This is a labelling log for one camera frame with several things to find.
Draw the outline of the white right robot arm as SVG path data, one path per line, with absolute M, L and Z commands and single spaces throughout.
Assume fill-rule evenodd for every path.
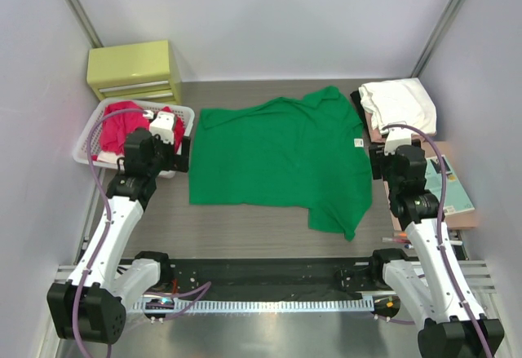
M 372 174 L 388 187 L 391 213 L 414 246 L 419 276 L 403 250 L 375 250 L 369 283 L 393 289 L 418 329 L 423 357 L 492 357 L 505 332 L 471 291 L 450 244 L 437 197 L 426 188 L 427 160 L 418 145 L 369 149 Z

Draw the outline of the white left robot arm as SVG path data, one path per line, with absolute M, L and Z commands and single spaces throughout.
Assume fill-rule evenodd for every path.
M 165 253 L 142 251 L 118 273 L 123 250 L 157 189 L 164 170 L 188 172 L 189 137 L 180 147 L 139 128 L 126 137 L 117 174 L 103 190 L 105 212 L 87 249 L 66 281 L 53 283 L 46 300 L 59 338 L 114 344 L 126 316 L 145 291 L 161 293 L 173 282 Z

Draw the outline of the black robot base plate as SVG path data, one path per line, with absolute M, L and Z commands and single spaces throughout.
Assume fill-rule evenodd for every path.
M 367 257 L 296 259 L 172 259 L 179 292 L 211 283 L 206 300 L 299 301 L 353 298 L 385 290 Z

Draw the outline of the green t shirt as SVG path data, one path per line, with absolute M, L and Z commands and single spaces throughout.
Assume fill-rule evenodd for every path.
M 205 108 L 192 144 L 189 201 L 300 207 L 311 229 L 351 241 L 373 201 L 362 133 L 336 86 L 249 108 Z

